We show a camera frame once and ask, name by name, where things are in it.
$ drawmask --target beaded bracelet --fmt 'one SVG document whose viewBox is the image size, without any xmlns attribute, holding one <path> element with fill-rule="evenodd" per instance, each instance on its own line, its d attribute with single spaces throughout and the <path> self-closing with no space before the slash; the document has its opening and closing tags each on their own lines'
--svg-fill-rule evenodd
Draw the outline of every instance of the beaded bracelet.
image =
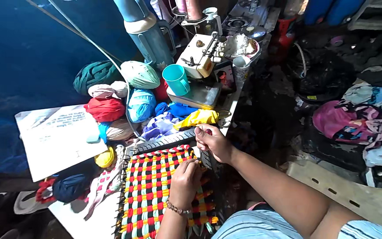
<svg viewBox="0 0 382 239">
<path fill-rule="evenodd" d="M 175 213 L 183 216 L 183 215 L 187 215 L 190 213 L 191 210 L 183 210 L 183 209 L 178 209 L 177 207 L 175 207 L 170 201 L 169 201 L 169 198 L 166 200 L 166 204 L 167 204 L 167 208 L 168 209 L 171 209 L 173 210 Z"/>
</svg>

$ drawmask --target woman's right hand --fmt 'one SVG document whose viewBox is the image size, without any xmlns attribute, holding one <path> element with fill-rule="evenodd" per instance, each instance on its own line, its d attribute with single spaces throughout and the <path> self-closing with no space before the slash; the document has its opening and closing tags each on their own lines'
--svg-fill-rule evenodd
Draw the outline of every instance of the woman's right hand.
<svg viewBox="0 0 382 239">
<path fill-rule="evenodd" d="M 201 124 L 194 129 L 197 147 L 203 151 L 210 151 L 215 159 L 221 163 L 231 164 L 233 153 L 237 149 L 225 138 L 215 126 Z"/>
</svg>

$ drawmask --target metal pot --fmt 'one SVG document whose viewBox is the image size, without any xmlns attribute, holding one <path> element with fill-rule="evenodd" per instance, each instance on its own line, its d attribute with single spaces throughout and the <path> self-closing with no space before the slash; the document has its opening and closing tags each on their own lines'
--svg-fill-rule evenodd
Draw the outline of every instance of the metal pot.
<svg viewBox="0 0 382 239">
<path fill-rule="evenodd" d="M 266 29 L 262 26 L 248 26 L 242 28 L 241 33 L 254 39 L 257 42 L 260 42 L 265 38 Z"/>
</svg>

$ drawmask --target woven fabric strip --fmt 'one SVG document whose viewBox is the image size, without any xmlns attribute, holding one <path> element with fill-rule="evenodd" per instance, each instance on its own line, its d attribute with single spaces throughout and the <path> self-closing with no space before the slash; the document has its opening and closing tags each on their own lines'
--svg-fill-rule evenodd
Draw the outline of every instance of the woven fabric strip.
<svg viewBox="0 0 382 239">
<path fill-rule="evenodd" d="M 183 161 L 195 158 L 189 145 L 133 156 L 125 168 L 124 195 L 120 198 L 115 238 L 154 239 L 167 208 L 175 169 Z M 202 177 L 201 185 L 208 181 Z M 215 204 L 204 200 L 212 193 L 199 187 L 188 217 L 190 227 L 217 223 Z"/>
</svg>

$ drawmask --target woman's left hand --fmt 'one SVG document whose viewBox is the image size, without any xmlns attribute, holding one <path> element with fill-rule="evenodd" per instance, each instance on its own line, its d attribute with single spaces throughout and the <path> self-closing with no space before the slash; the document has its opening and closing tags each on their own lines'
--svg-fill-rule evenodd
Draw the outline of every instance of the woman's left hand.
<svg viewBox="0 0 382 239">
<path fill-rule="evenodd" d="M 198 160 L 190 159 L 179 164 L 172 176 L 169 201 L 178 209 L 191 209 L 202 171 Z"/>
</svg>

